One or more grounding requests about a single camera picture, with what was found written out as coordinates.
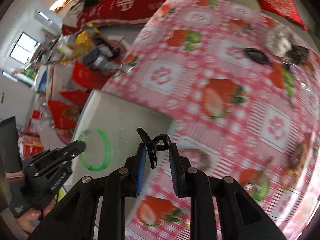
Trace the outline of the left hand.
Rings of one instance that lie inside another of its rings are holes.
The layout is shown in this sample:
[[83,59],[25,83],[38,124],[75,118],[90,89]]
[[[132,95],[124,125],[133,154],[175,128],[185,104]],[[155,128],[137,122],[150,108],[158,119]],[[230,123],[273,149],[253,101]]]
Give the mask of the left hand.
[[16,218],[15,220],[24,232],[26,232],[27,234],[31,234],[35,229],[35,226],[33,226],[32,221],[35,221],[40,217],[46,217],[48,213],[52,211],[55,204],[56,204],[56,200],[53,199],[50,202],[50,204],[46,208],[44,208],[42,211],[31,208],[27,212],[25,212],[23,215],[21,215],[21,217]]

